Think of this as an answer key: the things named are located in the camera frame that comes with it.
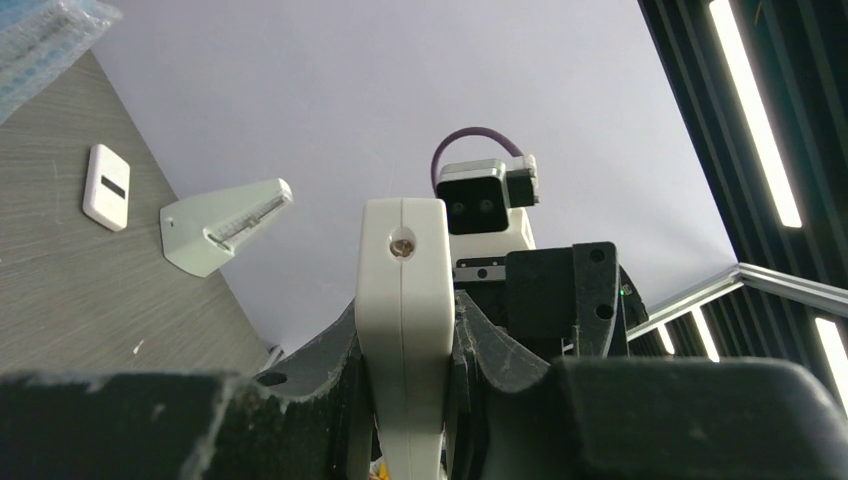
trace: white box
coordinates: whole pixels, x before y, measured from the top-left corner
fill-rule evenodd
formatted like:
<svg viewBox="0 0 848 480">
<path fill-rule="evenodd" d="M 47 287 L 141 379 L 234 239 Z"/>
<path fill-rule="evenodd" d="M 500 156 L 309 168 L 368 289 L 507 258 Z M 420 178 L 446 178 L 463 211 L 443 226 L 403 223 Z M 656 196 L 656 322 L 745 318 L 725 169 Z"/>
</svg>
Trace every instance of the white box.
<svg viewBox="0 0 848 480">
<path fill-rule="evenodd" d="M 106 145 L 91 147 L 82 210 L 117 232 L 127 227 L 129 198 L 129 164 Z"/>
</svg>

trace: white triangular stand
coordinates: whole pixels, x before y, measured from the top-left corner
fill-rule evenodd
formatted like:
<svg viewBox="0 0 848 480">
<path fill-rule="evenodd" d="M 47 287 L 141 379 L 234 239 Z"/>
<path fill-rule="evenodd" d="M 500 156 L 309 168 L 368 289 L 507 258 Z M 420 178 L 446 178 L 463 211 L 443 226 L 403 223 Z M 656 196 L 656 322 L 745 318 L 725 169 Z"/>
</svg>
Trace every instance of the white triangular stand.
<svg viewBox="0 0 848 480">
<path fill-rule="evenodd" d="M 291 189 L 280 178 L 174 202 L 159 212 L 165 258 L 192 275 L 206 277 L 291 202 Z"/>
</svg>

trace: black ceiling panel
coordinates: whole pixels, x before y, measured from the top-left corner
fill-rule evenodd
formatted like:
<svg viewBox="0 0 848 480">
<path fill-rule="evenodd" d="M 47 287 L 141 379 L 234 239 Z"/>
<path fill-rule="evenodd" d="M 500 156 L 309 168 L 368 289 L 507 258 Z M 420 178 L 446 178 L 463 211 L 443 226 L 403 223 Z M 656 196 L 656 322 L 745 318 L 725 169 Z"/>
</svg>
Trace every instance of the black ceiling panel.
<svg viewBox="0 0 848 480">
<path fill-rule="evenodd" d="M 803 226 L 781 224 L 722 52 L 709 0 L 640 0 L 740 262 L 848 289 L 848 1 L 731 0 Z M 798 302 L 742 288 L 702 307 L 721 356 L 795 362 L 834 390 Z M 667 325 L 677 356 L 704 356 L 691 315 Z M 656 332 L 631 342 L 662 355 Z"/>
<path fill-rule="evenodd" d="M 846 3 L 731 2 L 800 229 L 779 221 L 709 2 L 640 4 L 739 261 L 848 288 Z"/>
</svg>

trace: screw hole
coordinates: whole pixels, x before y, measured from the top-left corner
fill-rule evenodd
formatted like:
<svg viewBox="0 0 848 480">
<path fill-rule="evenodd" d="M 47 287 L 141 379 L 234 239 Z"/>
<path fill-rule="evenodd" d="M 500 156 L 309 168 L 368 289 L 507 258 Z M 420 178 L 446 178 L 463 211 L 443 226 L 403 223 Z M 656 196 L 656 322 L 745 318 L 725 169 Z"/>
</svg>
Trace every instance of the screw hole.
<svg viewBox="0 0 848 480">
<path fill-rule="evenodd" d="M 595 309 L 595 315 L 602 320 L 609 320 L 612 318 L 613 310 L 612 307 L 607 305 L 606 303 L 602 303 L 598 305 L 598 308 Z"/>
<path fill-rule="evenodd" d="M 392 255 L 400 258 L 408 258 L 415 251 L 415 244 L 411 240 L 395 240 L 389 245 Z"/>
<path fill-rule="evenodd" d="M 595 263 L 601 263 L 601 262 L 604 261 L 605 258 L 606 258 L 606 255 L 604 255 L 603 250 L 595 249 L 595 250 L 592 250 L 591 252 L 589 252 L 589 259 L 592 260 Z"/>
<path fill-rule="evenodd" d="M 260 385 L 264 385 L 266 387 L 273 387 L 274 385 L 279 385 L 281 383 L 286 383 L 286 380 L 289 378 L 285 373 L 280 372 L 262 372 L 256 377 L 256 381 L 259 382 Z"/>
</svg>

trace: metal screw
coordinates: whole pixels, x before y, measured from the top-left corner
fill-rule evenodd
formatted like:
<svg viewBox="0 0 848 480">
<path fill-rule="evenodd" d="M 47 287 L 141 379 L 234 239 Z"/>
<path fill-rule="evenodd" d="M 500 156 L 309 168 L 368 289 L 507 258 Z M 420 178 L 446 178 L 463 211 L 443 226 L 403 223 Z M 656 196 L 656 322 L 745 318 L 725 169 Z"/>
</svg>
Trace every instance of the metal screw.
<svg viewBox="0 0 848 480">
<path fill-rule="evenodd" d="M 396 257 L 407 258 L 415 251 L 415 244 L 411 240 L 395 240 L 389 245 L 389 251 Z"/>
</svg>

